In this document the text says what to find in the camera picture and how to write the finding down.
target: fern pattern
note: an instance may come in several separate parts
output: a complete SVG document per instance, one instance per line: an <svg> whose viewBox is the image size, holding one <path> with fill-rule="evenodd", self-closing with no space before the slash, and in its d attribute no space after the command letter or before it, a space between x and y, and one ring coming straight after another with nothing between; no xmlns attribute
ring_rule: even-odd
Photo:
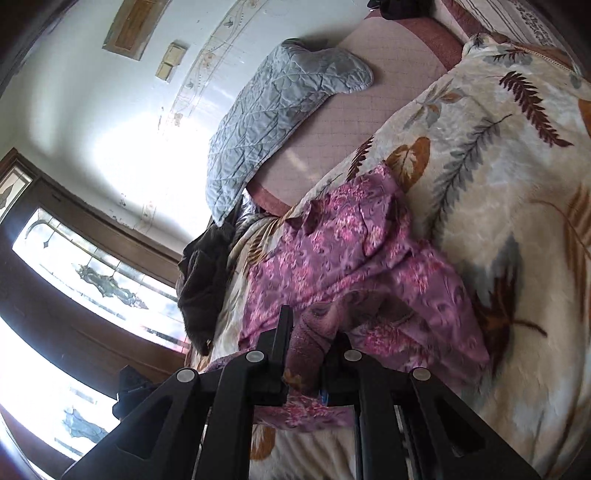
<svg viewBox="0 0 591 480"><path fill-rule="evenodd" d="M351 166L349 167L349 172L347 173L347 181L353 180L359 173L359 167L365 161L365 158L367 158L367 153L371 148L373 141L374 136L372 135L355 151L355 156L353 156L353 160L351 160Z"/></svg>
<svg viewBox="0 0 591 480"><path fill-rule="evenodd" d="M482 152L501 136L499 125L512 114L498 122L483 118L468 135L468 142L450 153L453 160L443 166L444 172L434 182L433 212L427 217L427 235L431 241L439 238L447 215L459 200L460 189L473 180L472 173L482 165Z"/></svg>
<svg viewBox="0 0 591 480"><path fill-rule="evenodd" d="M521 111L538 131L544 142L551 147L553 145L559 147L572 145L571 142L560 138L556 129L550 125L545 109L540 105L542 99L537 95L538 91L521 73L509 72L499 81L499 84L513 92Z"/></svg>
<svg viewBox="0 0 591 480"><path fill-rule="evenodd" d="M580 184L570 199L565 212L554 203L545 200L532 200L531 203L552 207L564 219L566 264L573 274L581 321L586 319L591 329L591 292L587 294L587 261L591 261L591 254L589 254L589 247L591 247L591 192Z"/></svg>
<svg viewBox="0 0 591 480"><path fill-rule="evenodd" d="M497 55L484 57L484 61L489 64L498 63L505 67L511 67L515 64L529 65L533 61L533 57L520 48L501 46L499 47L499 53Z"/></svg>

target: light switch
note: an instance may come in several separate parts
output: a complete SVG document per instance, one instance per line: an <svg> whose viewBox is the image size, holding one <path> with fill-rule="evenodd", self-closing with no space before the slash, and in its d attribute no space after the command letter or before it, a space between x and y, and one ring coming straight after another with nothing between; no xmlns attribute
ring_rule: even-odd
<svg viewBox="0 0 591 480"><path fill-rule="evenodd" d="M185 53L187 53L186 48L176 43L171 43L156 71L156 76L166 82L170 81L175 67L183 61Z"/></svg>

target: white wall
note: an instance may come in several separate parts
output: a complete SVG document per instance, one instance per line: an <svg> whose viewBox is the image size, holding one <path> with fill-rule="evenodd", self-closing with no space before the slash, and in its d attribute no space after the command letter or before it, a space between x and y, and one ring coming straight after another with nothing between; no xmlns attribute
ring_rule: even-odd
<svg viewBox="0 0 591 480"><path fill-rule="evenodd" d="M169 129L200 50L221 22L238 22L225 18L235 0L172 0L141 61L102 49L121 2L79 0L30 55L0 98L0 155L18 148L86 202L181 251L210 217L209 138L261 60L285 38L344 37L367 14L366 0L246 2L258 13L228 40L231 54L209 79L193 122L185 117L183 128ZM189 50L169 84L155 73L173 41Z"/></svg>
<svg viewBox="0 0 591 480"><path fill-rule="evenodd" d="M209 211L203 202L194 208L169 200L190 188L191 153L187 144L183 151L167 145L158 123L232 4L173 0L135 61L101 48L121 0L80 0L0 99L0 154L17 147L91 205L181 250L202 231ZM155 73L173 41L190 48L169 84ZM151 205L150 228L139 220L142 209L154 213ZM174 215L166 215L171 209Z"/></svg>

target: stained glass window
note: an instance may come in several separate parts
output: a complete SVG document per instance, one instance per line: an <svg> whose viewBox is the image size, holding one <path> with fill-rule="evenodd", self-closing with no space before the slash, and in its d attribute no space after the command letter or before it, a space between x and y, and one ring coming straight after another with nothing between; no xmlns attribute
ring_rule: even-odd
<svg viewBox="0 0 591 480"><path fill-rule="evenodd" d="M30 177L18 167L13 167L4 177L0 183L0 222L30 183Z"/></svg>
<svg viewBox="0 0 591 480"><path fill-rule="evenodd" d="M74 460L119 424L112 413L115 400L57 368L2 319L0 365L0 404L31 433Z"/></svg>
<svg viewBox="0 0 591 480"><path fill-rule="evenodd" d="M38 209L12 249L57 289L104 319L178 352L189 343L176 291Z"/></svg>

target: dark brown cloth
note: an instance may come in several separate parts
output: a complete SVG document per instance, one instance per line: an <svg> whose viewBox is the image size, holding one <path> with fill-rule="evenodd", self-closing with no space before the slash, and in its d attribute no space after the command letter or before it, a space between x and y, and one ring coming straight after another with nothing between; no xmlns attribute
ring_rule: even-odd
<svg viewBox="0 0 591 480"><path fill-rule="evenodd" d="M178 264L178 308L185 331L201 355L209 353L222 309L228 282L229 247L235 233L233 222L211 224L205 233L189 243Z"/></svg>

